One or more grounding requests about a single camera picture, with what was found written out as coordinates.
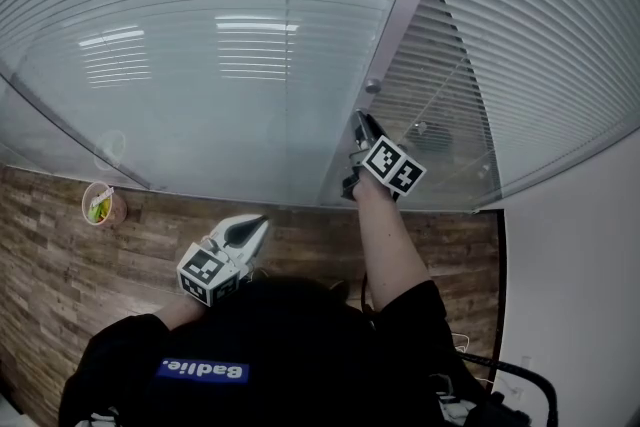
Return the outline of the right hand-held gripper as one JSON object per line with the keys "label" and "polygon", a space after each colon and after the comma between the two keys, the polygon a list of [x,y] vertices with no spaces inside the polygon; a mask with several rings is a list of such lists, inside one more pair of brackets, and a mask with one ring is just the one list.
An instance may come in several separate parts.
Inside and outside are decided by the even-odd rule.
{"label": "right hand-held gripper", "polygon": [[362,169],[368,170],[392,196],[408,196],[423,178],[426,169],[385,135],[384,129],[369,113],[353,113],[353,130],[359,151],[350,155],[352,174],[342,182],[341,197],[354,200],[353,189]]}

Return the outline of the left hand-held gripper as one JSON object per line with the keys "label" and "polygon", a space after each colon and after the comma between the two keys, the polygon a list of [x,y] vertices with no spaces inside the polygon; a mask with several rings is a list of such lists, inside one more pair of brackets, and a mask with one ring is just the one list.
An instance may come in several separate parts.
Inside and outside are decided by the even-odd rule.
{"label": "left hand-held gripper", "polygon": [[209,237],[189,246],[178,264],[180,288],[207,307],[237,291],[268,228],[268,218],[259,214],[220,221]]}

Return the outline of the person's left forearm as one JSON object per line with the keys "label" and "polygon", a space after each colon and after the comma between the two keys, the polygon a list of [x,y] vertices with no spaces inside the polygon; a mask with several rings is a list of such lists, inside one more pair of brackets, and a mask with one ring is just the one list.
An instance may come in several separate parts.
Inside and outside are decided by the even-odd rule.
{"label": "person's left forearm", "polygon": [[208,308],[190,295],[182,295],[154,313],[169,330],[199,320]]}

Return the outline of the person's right forearm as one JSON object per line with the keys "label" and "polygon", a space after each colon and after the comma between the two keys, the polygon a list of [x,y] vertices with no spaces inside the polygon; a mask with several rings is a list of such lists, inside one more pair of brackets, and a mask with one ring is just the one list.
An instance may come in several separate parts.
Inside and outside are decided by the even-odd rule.
{"label": "person's right forearm", "polygon": [[366,169],[353,189],[367,280],[377,311],[431,279],[389,190]]}

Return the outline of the person's black shirt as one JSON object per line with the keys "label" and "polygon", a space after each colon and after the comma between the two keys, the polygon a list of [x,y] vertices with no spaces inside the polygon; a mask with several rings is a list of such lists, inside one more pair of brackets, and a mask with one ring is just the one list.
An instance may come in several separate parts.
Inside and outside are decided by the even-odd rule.
{"label": "person's black shirt", "polygon": [[270,278],[177,328],[144,314],[93,336],[59,427],[445,427],[441,377],[457,398],[486,396],[434,283],[367,318],[318,283]]}

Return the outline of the instant noodle cup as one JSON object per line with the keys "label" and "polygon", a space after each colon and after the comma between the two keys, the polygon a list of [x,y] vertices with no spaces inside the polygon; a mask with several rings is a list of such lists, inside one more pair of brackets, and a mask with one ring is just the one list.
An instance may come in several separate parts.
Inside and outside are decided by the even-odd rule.
{"label": "instant noodle cup", "polygon": [[85,189],[81,209],[85,221],[96,227],[116,226],[127,216],[123,197],[104,182],[93,182]]}

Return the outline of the black baseboard strip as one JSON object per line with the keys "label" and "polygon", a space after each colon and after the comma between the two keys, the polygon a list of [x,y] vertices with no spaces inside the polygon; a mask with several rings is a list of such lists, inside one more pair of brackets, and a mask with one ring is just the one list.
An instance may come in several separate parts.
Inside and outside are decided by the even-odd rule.
{"label": "black baseboard strip", "polygon": [[492,358],[498,360],[501,352],[502,339],[504,333],[504,321],[506,312],[507,295],[507,236],[505,225],[505,214],[503,209],[483,210],[483,213],[492,213],[497,219],[498,235],[498,261],[499,261],[499,288],[498,288],[498,316],[496,324],[496,338],[493,348]]}

